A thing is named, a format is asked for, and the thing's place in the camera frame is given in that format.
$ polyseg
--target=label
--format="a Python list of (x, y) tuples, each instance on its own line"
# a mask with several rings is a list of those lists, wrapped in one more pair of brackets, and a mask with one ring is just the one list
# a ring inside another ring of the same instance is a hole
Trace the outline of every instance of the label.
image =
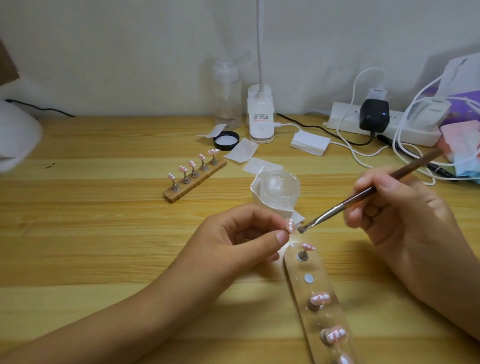
[(254, 114), (253, 121), (268, 121), (268, 114)]

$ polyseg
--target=power strip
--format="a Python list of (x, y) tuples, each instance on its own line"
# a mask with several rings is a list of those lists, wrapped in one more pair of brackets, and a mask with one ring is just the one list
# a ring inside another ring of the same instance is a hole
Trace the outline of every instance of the power strip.
[[(342, 120), (342, 117), (347, 111), (348, 106), (349, 104), (344, 104), (342, 102), (334, 102), (330, 119), (328, 120), (328, 122), (324, 122), (324, 126), (328, 129), (336, 130), (336, 127), (340, 120)], [(387, 129), (382, 134), (389, 137), (390, 139), (393, 139), (402, 117), (402, 112), (390, 110), (390, 123), (388, 124)], [(348, 114), (345, 115), (345, 118), (340, 124), (339, 130), (349, 133), (370, 135), (370, 132), (360, 129), (360, 106), (352, 105), (352, 107), (348, 111)], [(438, 139), (440, 139), (441, 136), (442, 133), (439, 129), (426, 132), (404, 126), (402, 129), (401, 141), (402, 143), (410, 143), (419, 146), (432, 147), (435, 145)]]

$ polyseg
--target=wooden nail stand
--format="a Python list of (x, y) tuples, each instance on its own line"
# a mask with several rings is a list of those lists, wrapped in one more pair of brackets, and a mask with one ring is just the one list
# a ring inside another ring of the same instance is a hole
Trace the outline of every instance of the wooden nail stand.
[[(338, 298), (320, 256), (317, 252), (308, 252), (308, 260), (301, 262), (297, 259), (297, 254), (302, 250), (301, 243), (289, 245), (285, 250), (284, 264), (303, 330), (307, 336), (313, 363), (337, 363), (340, 355), (347, 354), (353, 363), (363, 364), (364, 361), (355, 345), (350, 326), (338, 303)], [(305, 274), (313, 276), (313, 283), (309, 284), (305, 281)], [(323, 309), (314, 312), (307, 308), (307, 302), (314, 293), (319, 292), (327, 292), (331, 301)], [(335, 325), (340, 325), (347, 332), (348, 337), (340, 343), (327, 346), (320, 337), (320, 331)]]
[(180, 186), (180, 191), (174, 192), (171, 189), (171, 187), (169, 187), (163, 192), (165, 197), (170, 202), (175, 202), (179, 200), (180, 198), (185, 196), (189, 191), (193, 190), (195, 187), (197, 187), (199, 184), (205, 181), (212, 174), (214, 174), (215, 172), (217, 172), (218, 170), (222, 169), (227, 165), (227, 160), (225, 158), (220, 157), (220, 158), (217, 158), (217, 160), (218, 160), (218, 164), (215, 166), (211, 162), (205, 163), (205, 165), (207, 165), (208, 167), (207, 172), (201, 170), (200, 167), (198, 167), (196, 171), (200, 173), (200, 176), (196, 178), (190, 177), (192, 181), (188, 184), (182, 183), (183, 178), (177, 179), (177, 184)]

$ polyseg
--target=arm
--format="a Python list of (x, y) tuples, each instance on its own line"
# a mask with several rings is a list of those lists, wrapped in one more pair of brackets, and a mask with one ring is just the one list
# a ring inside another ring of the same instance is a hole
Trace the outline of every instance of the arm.
[(378, 255), (419, 300), (480, 340), (480, 262), (448, 204), (413, 176), (372, 169), (355, 183), (378, 193), (344, 212)]
[(145, 289), (6, 353), (0, 364), (132, 363), (199, 314), (241, 273), (277, 260), (287, 230), (279, 215), (251, 204), (209, 216)]

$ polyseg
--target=clear jar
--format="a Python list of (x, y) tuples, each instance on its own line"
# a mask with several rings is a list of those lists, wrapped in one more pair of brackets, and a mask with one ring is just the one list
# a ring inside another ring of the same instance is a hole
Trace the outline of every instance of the clear jar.
[(293, 210), (300, 196), (300, 180), (285, 170), (268, 172), (260, 185), (260, 199), (272, 208)]
[(215, 124), (227, 124), (225, 130), (241, 125), (241, 82), (238, 66), (217, 60), (213, 65)]

